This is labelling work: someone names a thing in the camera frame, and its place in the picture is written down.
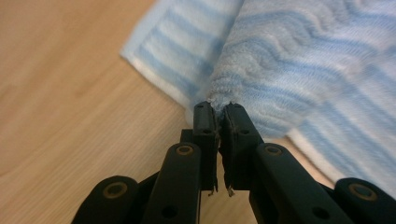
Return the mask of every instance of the wood grain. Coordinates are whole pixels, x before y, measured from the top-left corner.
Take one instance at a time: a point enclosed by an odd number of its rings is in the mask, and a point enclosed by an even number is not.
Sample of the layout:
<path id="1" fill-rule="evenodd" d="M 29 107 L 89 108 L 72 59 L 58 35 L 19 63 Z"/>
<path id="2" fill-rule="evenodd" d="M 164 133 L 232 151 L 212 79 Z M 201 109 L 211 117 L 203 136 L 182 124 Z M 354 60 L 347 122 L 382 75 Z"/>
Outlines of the wood grain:
<path id="1" fill-rule="evenodd" d="M 160 169 L 184 110 L 119 55 L 153 2 L 0 1 L 0 223 L 70 223 L 102 179 Z M 246 192 L 203 195 L 201 223 L 255 222 Z"/>

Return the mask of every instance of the folded towel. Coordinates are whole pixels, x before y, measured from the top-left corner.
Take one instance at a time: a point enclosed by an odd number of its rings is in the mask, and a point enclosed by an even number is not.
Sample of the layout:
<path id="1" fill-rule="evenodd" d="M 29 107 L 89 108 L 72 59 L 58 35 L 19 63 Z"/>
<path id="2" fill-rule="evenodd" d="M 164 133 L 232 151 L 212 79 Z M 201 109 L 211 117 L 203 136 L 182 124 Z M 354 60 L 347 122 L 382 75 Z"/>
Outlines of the folded towel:
<path id="1" fill-rule="evenodd" d="M 243 105 L 331 180 L 396 197 L 396 1 L 159 1 L 121 55 L 186 107 Z"/>

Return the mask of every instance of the towel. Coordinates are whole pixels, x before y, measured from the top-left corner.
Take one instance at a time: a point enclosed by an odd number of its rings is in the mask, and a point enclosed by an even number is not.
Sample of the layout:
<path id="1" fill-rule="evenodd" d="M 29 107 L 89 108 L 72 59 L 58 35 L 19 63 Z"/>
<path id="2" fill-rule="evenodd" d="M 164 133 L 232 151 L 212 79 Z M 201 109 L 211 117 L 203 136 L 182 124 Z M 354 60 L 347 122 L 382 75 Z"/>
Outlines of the towel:
<path id="1" fill-rule="evenodd" d="M 332 181 L 396 198 L 396 1 L 162 0 L 121 55 L 189 123 L 203 100 L 241 104 Z"/>

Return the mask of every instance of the terry cloth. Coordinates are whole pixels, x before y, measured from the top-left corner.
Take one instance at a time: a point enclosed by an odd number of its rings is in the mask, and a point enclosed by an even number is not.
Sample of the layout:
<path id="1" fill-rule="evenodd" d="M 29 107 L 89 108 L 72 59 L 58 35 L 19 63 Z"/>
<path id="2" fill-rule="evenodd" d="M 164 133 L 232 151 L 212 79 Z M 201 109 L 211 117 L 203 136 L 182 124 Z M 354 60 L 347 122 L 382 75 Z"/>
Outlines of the terry cloth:
<path id="1" fill-rule="evenodd" d="M 183 105 L 245 107 L 336 181 L 396 198 L 396 1 L 162 0 L 121 55 Z"/>

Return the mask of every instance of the screw hole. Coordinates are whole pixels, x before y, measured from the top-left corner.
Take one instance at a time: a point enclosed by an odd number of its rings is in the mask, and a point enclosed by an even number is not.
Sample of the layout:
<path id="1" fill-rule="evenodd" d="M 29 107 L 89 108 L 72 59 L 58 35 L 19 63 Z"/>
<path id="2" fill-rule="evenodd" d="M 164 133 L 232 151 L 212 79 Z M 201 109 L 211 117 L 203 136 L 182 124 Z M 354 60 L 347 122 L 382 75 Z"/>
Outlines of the screw hole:
<path id="1" fill-rule="evenodd" d="M 312 208 L 312 213 L 320 219 L 329 219 L 330 218 L 330 214 L 325 209 L 323 209 L 321 207 Z"/>
<path id="2" fill-rule="evenodd" d="M 282 150 L 277 147 L 266 147 L 265 151 L 272 156 L 279 156 L 282 154 Z"/>
<path id="3" fill-rule="evenodd" d="M 173 218 L 175 216 L 177 216 L 177 207 L 169 205 L 163 209 L 163 217 Z"/>
<path id="4" fill-rule="evenodd" d="M 180 146 L 176 149 L 176 153 L 181 156 L 190 155 L 194 149 L 190 146 Z"/>
<path id="5" fill-rule="evenodd" d="M 350 184 L 349 185 L 349 191 L 357 196 L 360 199 L 363 199 L 365 201 L 376 201 L 378 196 L 376 195 L 376 193 L 372 190 L 369 189 L 368 187 L 362 185 L 362 184 Z"/>
<path id="6" fill-rule="evenodd" d="M 107 185 L 103 190 L 103 195 L 108 199 L 116 199 L 126 193 L 128 186 L 123 182 L 115 182 Z"/>

